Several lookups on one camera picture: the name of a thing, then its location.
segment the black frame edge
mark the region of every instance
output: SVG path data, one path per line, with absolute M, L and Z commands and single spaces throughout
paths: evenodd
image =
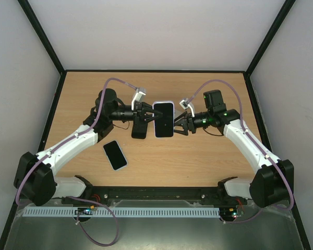
M 306 231 L 305 231 L 302 219 L 300 217 L 300 213 L 299 213 L 296 201 L 294 202 L 294 205 L 293 205 L 291 212 L 293 214 L 293 218 L 295 219 L 296 226 L 297 226 L 298 233 L 299 233 L 299 237 L 300 237 L 300 240 L 303 244 L 304 250 L 311 250 L 311 246 L 309 245 L 309 241 L 308 241 L 308 238 L 306 235 Z
M 287 16 L 288 12 L 291 10 L 293 4 L 296 2 L 296 0 L 286 0 L 278 12 L 274 22 L 272 23 L 268 33 L 264 37 L 260 47 L 258 48 L 254 58 L 252 59 L 251 63 L 248 66 L 248 69 L 246 70 L 246 73 L 251 75 L 258 65 L 260 59 L 262 58 L 263 54 L 267 50 L 270 42 L 274 38 L 275 34 L 277 33 L 278 29 L 282 25 L 285 17 Z
M 41 137 L 41 142 L 40 142 L 40 145 L 38 147 L 37 152 L 43 151 L 44 148 L 45 148 L 46 140 L 47 140 L 47 137 L 49 136 L 50 128 L 51 128 L 51 125 L 52 125 L 52 121 L 53 121 L 54 115 L 55 115 L 56 110 L 57 110 L 57 105 L 58 105 L 58 102 L 59 102 L 59 98 L 61 96 L 61 92 L 62 92 L 62 89 L 63 89 L 63 86 L 64 86 L 66 75 L 67 75 L 67 73 L 66 73 L 66 71 L 64 71 L 64 73 L 61 75 L 61 77 L 59 79 L 58 86 L 57 86 L 57 89 L 56 89 L 56 93 L 55 93 L 53 101 L 52 101 L 50 112 L 49 112 L 49 115 L 48 115 L 46 123 L 45 123 L 45 127 L 44 127 L 43 134 L 42 134 L 42 137 Z
M 0 237 L 0 250 L 3 250 L 5 248 L 6 243 L 7 243 L 8 235 L 10 232 L 11 225 L 13 224 L 13 221 L 15 218 L 15 213 L 17 211 L 17 207 L 18 206 L 14 201 L 11 208 L 10 208 L 5 227 L 4 227 L 2 234 L 1 234 L 1 237 Z
M 259 129 L 261 141 L 262 141 L 263 145 L 268 150 L 271 151 L 271 145 L 270 145 L 269 138 L 268 138 L 268 135 L 267 135 L 266 126 L 264 125 L 264 121 L 263 121 L 263 117 L 262 117 L 262 114 L 261 114 L 261 110 L 259 108 L 259 104 L 258 104 L 257 99 L 256 99 L 254 88 L 253 88 L 251 80 L 250 80 L 250 75 L 244 73 L 244 79 L 245 79 L 245 83 L 246 83 L 249 99 L 250 99 L 250 102 L 251 102 L 252 110 L 254 112 L 254 116 L 255 116 L 255 119 L 256 119 L 256 124 L 257 124 L 257 127 Z
M 261 111 L 260 111 L 260 108 L 259 108 L 259 105 L 258 105 L 258 102 L 257 102 L 257 99 L 256 99 L 254 88 L 253 88 L 253 85 L 252 85 L 251 80 L 250 80 L 250 75 L 247 74 L 247 73 L 244 73 L 244 78 L 245 78 L 245 83 L 246 83 L 249 99 L 250 99 L 250 102 L 251 102 L 251 106 L 252 106 L 252 109 L 253 109 L 253 112 L 254 112 L 254 116 L 255 116 L 255 119 L 256 119 L 256 124 L 257 124 L 257 127 L 259 129 L 261 141 L 262 141 L 263 145 L 267 149 L 272 151 L 271 145 L 270 145 L 270 142 L 269 142 L 269 138 L 268 138 L 268 135 L 267 135 L 266 126 L 264 125 L 263 117 L 262 117 L 262 114 L 261 114 Z M 294 203 L 294 206 L 293 206 L 291 211 L 292 211 L 293 217 L 294 217 L 295 222 L 296 222 L 297 230 L 298 230 L 298 233 L 299 233 L 300 240 L 301 240 L 301 242 L 303 244 L 303 248 L 305 250 L 310 250 L 311 247 L 309 245 L 309 241 L 308 241 L 308 238 L 307 238 L 307 235 L 306 235 L 306 231 L 305 231 L 302 219 L 300 217 L 300 213 L 299 213 L 298 207 L 296 205 L 296 202 Z
M 21 8 L 23 9 L 23 11 L 25 12 L 26 16 L 28 17 L 29 22 L 33 26 L 36 34 L 38 35 L 39 39 L 41 40 L 44 48 L 46 49 L 48 55 L 50 56 L 53 64 L 57 68 L 59 74 L 64 73 L 65 69 L 64 69 L 62 63 L 60 62 L 57 54 L 55 53 L 50 41 L 48 40 L 40 22 L 37 19 L 37 16 L 35 15 L 35 13 L 33 12 L 33 9 L 31 8 L 28 0 L 17 0 L 17 1 L 19 2 L 19 4 L 20 4 Z
M 67 72 L 125 72 L 125 73 L 244 73 L 241 70 L 164 70 L 164 69 L 68 69 Z

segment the white wall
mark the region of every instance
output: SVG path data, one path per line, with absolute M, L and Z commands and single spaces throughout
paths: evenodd
M 251 78 L 272 148 L 294 164 L 313 249 L 313 1 L 296 1 Z
M 246 70 L 284 0 L 29 0 L 65 69 Z
M 36 152 L 59 74 L 16 0 L 0 0 L 0 236 L 19 158 Z

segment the black joint housing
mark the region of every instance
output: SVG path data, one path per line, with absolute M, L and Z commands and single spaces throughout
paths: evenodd
M 215 118 L 217 122 L 213 123 L 212 126 L 217 127 L 219 132 L 224 134 L 225 125 L 230 124 L 231 121 L 240 119 L 240 114 L 235 109 L 230 109 L 216 113 L 213 118 Z
M 119 106 L 118 109 L 113 111 L 109 115 L 109 119 L 111 120 L 119 120 L 119 121 L 132 121 L 134 119 L 135 112 L 131 110 L 130 105 Z
M 100 106 L 101 95 L 102 91 L 99 93 L 99 97 L 95 100 L 96 112 Z M 105 89 L 101 114 L 108 117 L 117 108 L 118 102 L 116 92 L 113 89 Z
M 14 186 L 18 189 L 29 170 L 38 161 L 36 155 L 30 152 L 21 156 L 17 167 Z M 50 165 L 40 163 L 36 170 L 27 179 L 21 193 L 31 200 L 36 206 L 42 206 L 48 202 L 56 192 L 56 183 Z
M 284 174 L 293 192 L 293 164 L 289 160 L 279 160 L 277 166 Z M 267 207 L 289 198 L 286 186 L 273 165 L 263 165 L 262 168 L 256 172 L 256 175 L 250 184 L 249 191 L 253 201 L 259 207 Z
M 223 96 L 220 90 L 212 90 L 203 93 L 205 106 L 213 114 L 226 111 Z
M 96 115 L 90 115 L 85 121 L 83 121 L 82 124 L 92 126 L 95 117 Z M 93 128 L 94 132 L 98 134 L 98 142 L 105 138 L 110 133 L 110 131 L 113 130 L 113 128 L 113 122 L 108 118 L 105 118 L 104 115 L 101 115 Z

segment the orange wire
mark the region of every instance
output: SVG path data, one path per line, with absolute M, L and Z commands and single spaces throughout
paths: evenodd
M 238 198 L 237 198 L 236 200 L 239 202 L 239 205 L 240 205 L 240 207 L 241 207 L 242 211 L 244 212 L 244 211 L 245 211 L 245 208 L 243 207 L 243 205 L 242 205 L 241 201 L 240 201 Z
M 99 201 L 101 200 L 101 198 L 99 197 L 99 195 L 98 195 L 98 194 L 94 194 L 94 196 L 98 197 L 98 198 L 99 198 Z
M 93 194 L 91 197 L 95 198 L 96 199 L 96 202 L 99 202 L 100 201 L 100 197 L 96 194 Z

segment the phone screen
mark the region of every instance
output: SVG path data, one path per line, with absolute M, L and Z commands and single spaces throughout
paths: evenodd
M 154 121 L 156 137 L 172 137 L 174 135 L 174 104 L 154 103 L 153 109 L 162 113 L 162 117 Z
M 103 148 L 114 170 L 118 170 L 127 165 L 125 156 L 116 141 L 103 145 Z

